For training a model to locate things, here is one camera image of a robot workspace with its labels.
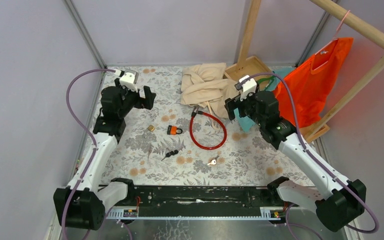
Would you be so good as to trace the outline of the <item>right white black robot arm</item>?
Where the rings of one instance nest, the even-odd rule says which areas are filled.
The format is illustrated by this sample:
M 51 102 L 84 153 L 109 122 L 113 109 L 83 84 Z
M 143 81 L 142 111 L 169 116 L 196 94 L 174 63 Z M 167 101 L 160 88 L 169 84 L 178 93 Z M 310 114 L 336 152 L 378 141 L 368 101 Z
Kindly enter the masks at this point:
M 295 126 L 280 116 L 274 93 L 259 91 L 246 98 L 237 95 L 225 100 L 230 120 L 235 110 L 258 126 L 262 138 L 292 160 L 312 181 L 315 188 L 304 187 L 287 177 L 268 184 L 267 201 L 279 206 L 284 201 L 316 214 L 330 231 L 337 232 L 365 212 L 366 186 L 349 180 L 330 166 L 297 132 Z

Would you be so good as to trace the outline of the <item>red cable lock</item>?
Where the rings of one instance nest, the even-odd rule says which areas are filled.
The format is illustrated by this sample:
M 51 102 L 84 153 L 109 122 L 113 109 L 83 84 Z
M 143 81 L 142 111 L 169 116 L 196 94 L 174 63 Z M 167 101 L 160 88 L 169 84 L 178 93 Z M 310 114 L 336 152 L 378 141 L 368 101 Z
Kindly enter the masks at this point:
M 207 133 L 198 132 L 198 138 L 196 138 L 194 120 L 197 116 L 208 117 L 213 123 L 215 123 L 216 127 L 218 127 L 218 130 L 209 130 Z M 213 114 L 200 110 L 198 106 L 193 107 L 192 113 L 190 115 L 188 132 L 192 142 L 197 147 L 207 151 L 221 148 L 228 138 L 228 131 L 224 123 Z

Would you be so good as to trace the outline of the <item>silver key pair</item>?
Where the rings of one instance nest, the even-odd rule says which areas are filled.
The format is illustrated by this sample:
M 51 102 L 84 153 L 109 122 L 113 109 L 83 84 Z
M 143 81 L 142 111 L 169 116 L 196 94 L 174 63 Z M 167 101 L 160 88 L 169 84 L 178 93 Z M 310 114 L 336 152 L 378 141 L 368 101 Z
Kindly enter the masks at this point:
M 207 163 L 207 165 L 208 165 L 208 166 L 214 166 L 214 165 L 216 165 L 216 164 L 217 164 L 217 160 L 218 160 L 219 157 L 220 157 L 220 156 L 217 155 L 216 157 L 212 158 L 212 159 Z

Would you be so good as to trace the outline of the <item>small black key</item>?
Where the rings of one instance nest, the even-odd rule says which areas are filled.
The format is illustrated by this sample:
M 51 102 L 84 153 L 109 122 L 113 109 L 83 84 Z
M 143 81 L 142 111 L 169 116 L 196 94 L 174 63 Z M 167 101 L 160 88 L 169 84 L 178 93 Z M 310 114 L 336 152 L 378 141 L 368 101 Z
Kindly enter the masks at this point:
M 163 159 L 161 160 L 161 161 L 163 161 L 163 160 L 165 160 L 165 159 L 167 159 L 167 158 L 170 158 L 170 157 L 172 157 L 172 156 L 175 156 L 175 155 L 177 155 L 179 153 L 179 151 L 177 150 L 177 149 L 175 149 L 175 150 L 171 150 L 171 151 L 169 151 L 169 152 L 167 152 L 166 154 L 165 154 L 165 156 L 163 157 Z

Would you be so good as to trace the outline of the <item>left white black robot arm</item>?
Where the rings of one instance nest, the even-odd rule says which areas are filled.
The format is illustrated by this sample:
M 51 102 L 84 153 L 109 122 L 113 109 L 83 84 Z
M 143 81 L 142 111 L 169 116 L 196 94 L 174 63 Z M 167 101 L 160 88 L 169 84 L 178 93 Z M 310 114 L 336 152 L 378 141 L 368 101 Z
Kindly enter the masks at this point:
M 101 108 L 92 131 L 92 146 L 66 187 L 57 188 L 53 200 L 63 228 L 98 230 L 110 209 L 135 200 L 132 180 L 113 180 L 99 189 L 104 168 L 126 128 L 125 117 L 133 109 L 151 110 L 156 94 L 144 86 L 144 97 L 125 86 L 101 91 Z

